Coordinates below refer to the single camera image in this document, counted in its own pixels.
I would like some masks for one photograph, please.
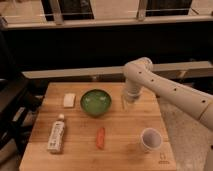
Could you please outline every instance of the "paper cup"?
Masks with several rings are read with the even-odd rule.
[[[160,148],[162,144],[161,134],[154,128],[146,128],[140,136],[141,149],[148,153]]]

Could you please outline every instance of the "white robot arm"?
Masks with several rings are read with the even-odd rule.
[[[124,98],[134,102],[145,86],[213,130],[213,96],[162,78],[152,73],[152,68],[152,61],[146,57],[124,66]]]

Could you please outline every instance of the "orange carrot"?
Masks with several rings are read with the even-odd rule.
[[[99,149],[104,149],[105,128],[101,127],[97,132],[96,146]]]

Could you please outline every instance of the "bottle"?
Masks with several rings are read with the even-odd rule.
[[[62,137],[64,134],[64,129],[65,129],[64,115],[59,114],[57,121],[53,123],[47,145],[47,150],[50,153],[53,154],[61,153]]]

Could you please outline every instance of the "wooden table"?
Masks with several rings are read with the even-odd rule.
[[[157,171],[176,170],[167,131],[155,95],[142,88],[140,99],[122,102],[123,83],[51,83],[40,108],[20,171]],[[112,104],[99,118],[91,118],[80,107],[82,95],[91,89],[107,91]],[[76,93],[75,107],[62,106],[65,93]],[[63,152],[50,154],[47,141],[58,114],[66,118]],[[96,133],[105,127],[105,147],[95,145]],[[141,131],[153,127],[162,134],[160,149],[143,154],[139,145]]]

